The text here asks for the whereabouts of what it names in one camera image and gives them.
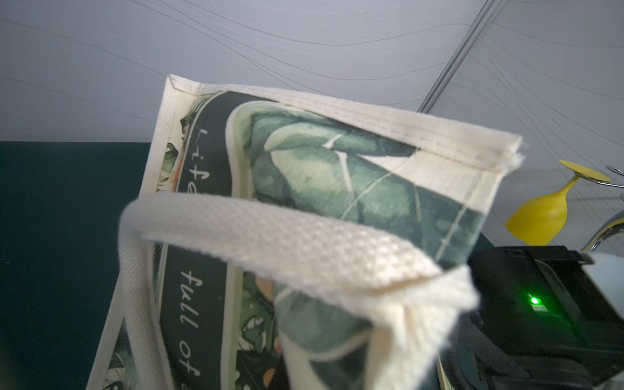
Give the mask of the cream canvas tote bag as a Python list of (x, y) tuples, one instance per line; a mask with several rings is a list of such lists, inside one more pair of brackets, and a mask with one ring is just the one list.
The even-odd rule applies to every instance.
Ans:
[(90, 389), (441, 389), (513, 133), (166, 79)]

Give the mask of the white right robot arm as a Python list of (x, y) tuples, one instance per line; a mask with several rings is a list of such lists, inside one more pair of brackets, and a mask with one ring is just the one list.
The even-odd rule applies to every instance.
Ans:
[(622, 260), (508, 246), (475, 252), (468, 266), (481, 300), (440, 356), (443, 388), (622, 388)]

